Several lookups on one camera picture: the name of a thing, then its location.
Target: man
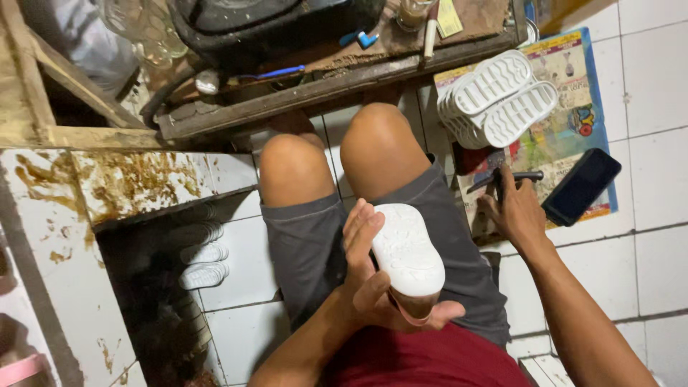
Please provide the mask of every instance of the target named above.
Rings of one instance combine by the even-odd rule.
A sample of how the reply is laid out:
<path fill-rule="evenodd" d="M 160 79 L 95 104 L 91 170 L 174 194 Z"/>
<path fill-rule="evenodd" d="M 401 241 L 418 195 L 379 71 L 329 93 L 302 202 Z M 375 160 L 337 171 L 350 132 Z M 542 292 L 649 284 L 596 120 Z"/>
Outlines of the man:
<path fill-rule="evenodd" d="M 249 386 L 529 386 L 504 352 L 506 297 L 471 241 L 442 168 L 398 109 L 373 103 L 352 119 L 341 161 L 359 199 L 348 215 L 312 125 L 303 114 L 284 119 L 292 134 L 264 147 L 260 185 L 294 333 Z M 502 174 L 502 202 L 485 197 L 482 208 L 526 261 L 571 379 L 578 386 L 656 386 L 547 239 L 531 181 L 517 187 L 508 167 Z M 444 262 L 441 302 L 421 327 L 390 302 L 389 276 L 376 272 L 369 255 L 385 222 L 373 205 L 390 202 L 420 211 Z"/>

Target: glass cup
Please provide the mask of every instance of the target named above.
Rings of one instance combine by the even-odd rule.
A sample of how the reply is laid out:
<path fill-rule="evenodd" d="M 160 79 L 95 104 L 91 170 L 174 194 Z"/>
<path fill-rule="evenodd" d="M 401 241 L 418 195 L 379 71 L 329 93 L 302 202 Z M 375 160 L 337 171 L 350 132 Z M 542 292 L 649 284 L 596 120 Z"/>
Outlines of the glass cup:
<path fill-rule="evenodd" d="M 401 0 L 396 21 L 404 31 L 418 31 L 425 24 L 430 8 L 437 0 Z"/>
<path fill-rule="evenodd" d="M 98 0 L 97 5 L 105 26 L 129 39 L 140 60 L 155 67 L 170 68 L 173 58 L 188 52 L 169 14 L 154 0 Z"/>

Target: black phone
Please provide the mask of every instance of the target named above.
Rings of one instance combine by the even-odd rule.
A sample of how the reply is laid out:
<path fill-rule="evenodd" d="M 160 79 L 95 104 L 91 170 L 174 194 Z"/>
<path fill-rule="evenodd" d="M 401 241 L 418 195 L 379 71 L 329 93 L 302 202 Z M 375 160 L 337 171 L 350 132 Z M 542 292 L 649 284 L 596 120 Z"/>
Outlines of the black phone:
<path fill-rule="evenodd" d="M 547 219 L 571 227 L 619 172 L 621 164 L 602 149 L 587 150 L 542 203 Z"/>

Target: colorful poster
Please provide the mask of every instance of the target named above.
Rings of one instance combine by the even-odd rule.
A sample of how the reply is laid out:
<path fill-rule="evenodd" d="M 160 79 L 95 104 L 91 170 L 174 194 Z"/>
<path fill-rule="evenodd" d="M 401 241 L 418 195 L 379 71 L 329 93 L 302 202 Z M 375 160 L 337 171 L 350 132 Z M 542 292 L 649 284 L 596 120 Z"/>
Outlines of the colorful poster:
<path fill-rule="evenodd" d="M 467 194 L 475 182 L 490 176 L 494 168 L 507 163 L 513 171 L 542 170 L 545 178 L 535 184 L 540 203 L 552 192 L 583 153 L 600 148 L 609 153 L 604 111 L 597 82 L 590 33 L 587 28 L 554 36 L 520 49 L 533 65 L 539 81 L 549 81 L 559 91 L 559 104 L 549 117 L 535 123 L 515 143 L 504 149 L 463 149 L 453 144 L 457 180 L 471 225 L 473 239 L 479 245 L 497 241 L 495 226 L 477 212 L 476 200 L 491 187 Z M 435 75 L 441 98 L 462 75 L 475 65 Z M 616 212 L 616 190 L 610 185 L 586 211 L 581 220 Z"/>

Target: knee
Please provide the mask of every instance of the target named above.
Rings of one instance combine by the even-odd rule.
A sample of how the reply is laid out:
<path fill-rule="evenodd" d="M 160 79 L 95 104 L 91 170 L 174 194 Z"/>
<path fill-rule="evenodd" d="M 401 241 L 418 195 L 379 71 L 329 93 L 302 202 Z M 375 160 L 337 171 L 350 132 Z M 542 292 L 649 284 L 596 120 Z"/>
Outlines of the knee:
<path fill-rule="evenodd" d="M 413 136 L 409 121 L 396 106 L 389 103 L 371 103 L 352 118 L 342 140 L 341 152 L 346 154 L 352 149 L 393 147 L 399 138 L 408 135 Z"/>
<path fill-rule="evenodd" d="M 322 163 L 327 167 L 325 154 L 317 146 L 293 134 L 278 134 L 265 144 L 259 168 L 261 179 L 294 178 L 312 173 Z"/>

